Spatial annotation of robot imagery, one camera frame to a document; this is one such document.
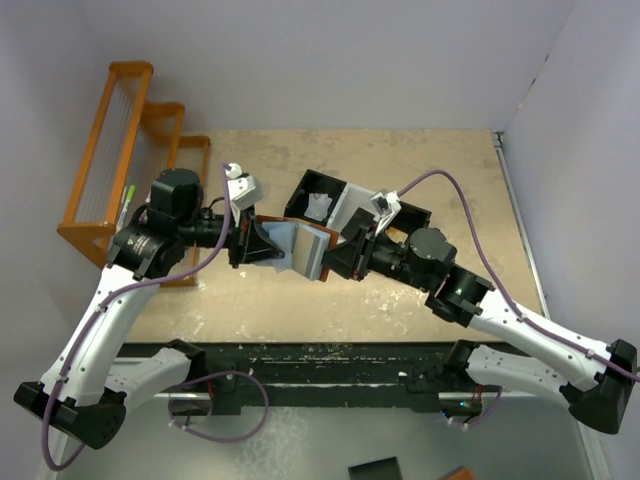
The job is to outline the brown leather card holder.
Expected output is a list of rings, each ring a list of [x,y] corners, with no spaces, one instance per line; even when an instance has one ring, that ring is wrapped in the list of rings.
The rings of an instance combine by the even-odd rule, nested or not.
[[[277,273],[291,270],[309,281],[328,279],[329,268],[323,265],[323,256],[337,245],[336,231],[295,218],[259,215],[257,220],[266,231],[267,239],[279,247],[284,256],[259,260],[254,262],[255,266],[271,267]]]

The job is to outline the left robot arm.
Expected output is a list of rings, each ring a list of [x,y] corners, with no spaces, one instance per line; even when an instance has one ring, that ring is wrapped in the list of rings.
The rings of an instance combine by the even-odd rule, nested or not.
[[[284,254],[259,226],[254,210],[259,182],[237,164],[221,168],[224,212],[203,205],[199,175],[189,169],[161,172],[146,201],[132,212],[107,253],[96,292],[71,339],[39,381],[23,382],[15,402],[51,428],[98,450],[121,428],[126,415],[155,394],[178,386],[202,387],[206,354],[173,340],[130,374],[114,361],[138,315],[163,283],[178,280],[172,269],[191,247],[227,250],[232,266]]]

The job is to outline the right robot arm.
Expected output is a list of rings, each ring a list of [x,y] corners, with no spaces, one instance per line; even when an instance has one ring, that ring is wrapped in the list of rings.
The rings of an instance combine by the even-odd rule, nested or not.
[[[513,301],[497,283],[459,266],[457,250],[436,228],[423,227],[398,244],[369,228],[328,250],[324,266],[343,278],[379,273],[427,295],[425,305],[449,323],[492,335],[511,355],[459,341],[445,366],[456,391],[495,385],[557,402],[584,425],[615,435],[638,381],[637,350],[571,331]]]

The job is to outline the black card in tray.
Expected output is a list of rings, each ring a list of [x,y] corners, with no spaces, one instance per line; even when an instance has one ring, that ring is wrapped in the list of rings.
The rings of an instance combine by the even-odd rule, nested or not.
[[[367,232],[374,224],[375,215],[363,208],[358,208],[342,229],[341,235],[345,239],[350,239],[357,236],[362,230]]]

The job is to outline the gold card in tray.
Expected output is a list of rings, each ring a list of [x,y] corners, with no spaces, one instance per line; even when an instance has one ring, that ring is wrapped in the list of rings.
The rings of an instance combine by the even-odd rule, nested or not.
[[[396,243],[404,243],[408,237],[408,234],[398,230],[396,228],[389,228],[386,231],[387,236]]]

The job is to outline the silver item in tray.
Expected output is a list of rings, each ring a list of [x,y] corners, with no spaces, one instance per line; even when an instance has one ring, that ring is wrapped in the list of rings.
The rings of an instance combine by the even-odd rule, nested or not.
[[[332,199],[326,193],[310,193],[304,216],[316,222],[323,222],[328,216],[331,203]]]

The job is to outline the black and white organizer tray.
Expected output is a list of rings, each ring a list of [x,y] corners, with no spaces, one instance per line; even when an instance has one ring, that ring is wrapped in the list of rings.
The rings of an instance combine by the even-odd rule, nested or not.
[[[326,193],[332,199],[328,216],[323,222],[316,222],[304,216],[310,193]],[[301,219],[341,233],[358,208],[374,214],[377,221],[377,212],[370,201],[373,194],[372,190],[315,170],[307,170],[285,206],[284,217]],[[396,228],[407,233],[408,237],[403,243],[405,244],[413,231],[428,226],[430,220],[430,211],[402,202],[401,211],[384,232],[389,228]]]

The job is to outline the green marker pen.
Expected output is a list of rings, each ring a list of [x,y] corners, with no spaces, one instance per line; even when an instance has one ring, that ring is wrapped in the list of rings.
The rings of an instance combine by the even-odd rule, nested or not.
[[[136,190],[136,186],[134,184],[130,184],[130,185],[126,186],[124,188],[124,190],[123,190],[123,194],[122,194],[122,198],[121,198],[120,210],[119,210],[119,214],[118,214],[117,222],[116,222],[116,231],[117,232],[119,232],[124,226],[129,205],[130,205],[131,200],[133,199],[133,197],[135,195],[135,190]]]

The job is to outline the orange wooden tiered rack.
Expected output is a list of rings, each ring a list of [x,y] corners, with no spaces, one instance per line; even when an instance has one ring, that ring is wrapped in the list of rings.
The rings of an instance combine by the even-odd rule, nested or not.
[[[70,191],[58,234],[98,268],[116,231],[123,190],[136,186],[124,226],[147,199],[152,182],[184,166],[208,179],[211,140],[182,131],[185,107],[147,98],[154,68],[117,61],[108,77]]]

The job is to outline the black box at bottom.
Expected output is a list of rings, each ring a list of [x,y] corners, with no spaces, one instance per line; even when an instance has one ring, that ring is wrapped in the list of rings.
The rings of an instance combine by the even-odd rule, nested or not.
[[[350,480],[402,480],[396,457],[354,465],[348,468]]]

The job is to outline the orange object at bottom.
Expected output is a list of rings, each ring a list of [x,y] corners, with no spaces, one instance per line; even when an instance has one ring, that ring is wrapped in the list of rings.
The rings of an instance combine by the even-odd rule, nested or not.
[[[443,475],[439,480],[474,480],[475,477],[468,467],[460,467]]]

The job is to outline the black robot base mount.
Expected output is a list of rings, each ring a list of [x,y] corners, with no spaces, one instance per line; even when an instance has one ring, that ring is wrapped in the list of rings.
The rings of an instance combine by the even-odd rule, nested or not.
[[[492,386],[445,365],[450,342],[197,343],[197,385],[161,394],[185,412],[200,402],[216,415],[244,407],[403,408],[480,415]],[[206,381],[204,375],[221,373]]]

